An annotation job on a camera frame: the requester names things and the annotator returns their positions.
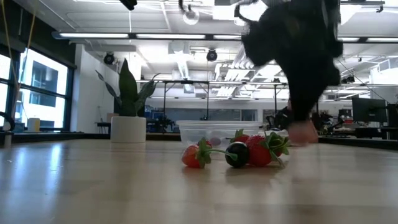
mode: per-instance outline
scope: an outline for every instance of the ceiling duct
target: ceiling duct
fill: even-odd
[[[181,80],[189,80],[189,69],[187,65],[187,56],[190,55],[188,42],[173,41],[169,43],[169,54],[175,55],[175,61],[180,71]],[[195,93],[195,87],[191,84],[184,85],[184,93]]]

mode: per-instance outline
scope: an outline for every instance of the strawberry stem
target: strawberry stem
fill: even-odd
[[[219,152],[219,153],[223,153],[226,154],[227,156],[229,156],[233,161],[238,160],[238,155],[234,154],[234,153],[228,153],[226,151],[220,150],[220,149],[210,149],[210,150],[206,150],[205,153],[210,154],[212,152]]]

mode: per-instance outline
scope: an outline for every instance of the ceiling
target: ceiling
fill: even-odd
[[[194,1],[201,5],[197,7],[201,13],[198,22],[192,26],[184,21],[176,0],[138,1],[135,10],[131,12],[115,0],[14,1],[30,12],[37,7],[37,17],[60,32],[241,34],[245,31],[244,26],[237,26],[233,20],[214,20],[214,0]],[[381,13],[376,13],[377,9],[379,7],[363,6],[340,26],[339,35],[398,37],[398,4],[385,5]],[[172,70],[179,68],[178,63],[168,58],[170,41],[167,40],[92,40],[85,43],[87,49],[93,45],[135,45],[146,62],[142,68],[143,75],[172,73]],[[196,52],[187,61],[189,70],[215,71],[218,62],[207,62],[205,59],[210,48],[216,49],[219,62],[229,63],[242,51],[239,42],[189,41],[186,44],[189,45],[191,54]],[[367,79],[368,68],[391,55],[398,55],[397,44],[345,44],[344,57],[337,60],[336,65],[345,74],[349,69],[348,72],[354,71],[360,79]]]

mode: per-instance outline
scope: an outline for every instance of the security camera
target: security camera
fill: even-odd
[[[208,62],[214,62],[217,60],[217,53],[215,49],[210,49],[207,53],[206,59]]]
[[[105,57],[104,57],[104,63],[107,65],[113,65],[115,64],[116,59],[113,55],[113,52],[107,52]]]
[[[128,10],[133,11],[134,6],[137,5],[137,0],[119,0],[124,7],[126,7]]]

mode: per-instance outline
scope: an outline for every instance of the table surface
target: table surface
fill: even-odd
[[[0,149],[0,223],[398,223],[398,154],[293,147],[266,168],[180,163],[179,142],[76,140]]]

